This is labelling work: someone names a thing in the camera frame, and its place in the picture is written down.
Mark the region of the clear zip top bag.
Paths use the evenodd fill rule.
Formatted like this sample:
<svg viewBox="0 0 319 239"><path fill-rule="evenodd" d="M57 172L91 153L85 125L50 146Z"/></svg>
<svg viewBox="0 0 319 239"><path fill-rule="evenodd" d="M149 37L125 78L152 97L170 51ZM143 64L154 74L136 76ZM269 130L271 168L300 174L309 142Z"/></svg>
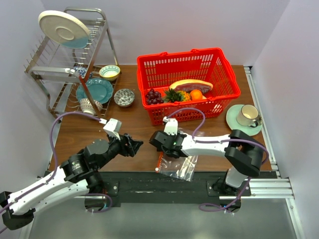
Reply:
<svg viewBox="0 0 319 239"><path fill-rule="evenodd" d="M197 164L198 156L186 156L186 157L168 157L163 152L159 152L159 159L157 167L155 168L156 173L163 174L172 178L192 181L194 169Z"/></svg>

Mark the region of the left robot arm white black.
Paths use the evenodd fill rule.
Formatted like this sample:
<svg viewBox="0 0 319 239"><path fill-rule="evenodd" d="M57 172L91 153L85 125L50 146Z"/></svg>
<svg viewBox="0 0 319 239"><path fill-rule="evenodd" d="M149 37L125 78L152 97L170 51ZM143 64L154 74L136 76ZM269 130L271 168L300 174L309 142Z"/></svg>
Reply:
<svg viewBox="0 0 319 239"><path fill-rule="evenodd" d="M2 192L3 224L17 230L31 223L41 210L60 202L83 195L101 196L104 183L99 169L117 155L134 157L142 145L129 134L97 139L32 185L14 193Z"/></svg>

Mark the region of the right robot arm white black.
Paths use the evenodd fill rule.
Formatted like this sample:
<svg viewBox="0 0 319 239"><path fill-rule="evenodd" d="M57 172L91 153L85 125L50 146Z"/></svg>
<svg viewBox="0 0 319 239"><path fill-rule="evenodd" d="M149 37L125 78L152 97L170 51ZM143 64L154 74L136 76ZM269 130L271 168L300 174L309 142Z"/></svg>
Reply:
<svg viewBox="0 0 319 239"><path fill-rule="evenodd" d="M221 187L229 196L238 192L246 179L260 175L266 152L262 144L238 129L215 137L192 136L180 131L171 135L158 130L150 137L149 143L172 158L200 155L226 158L232 167L227 171Z"/></svg>

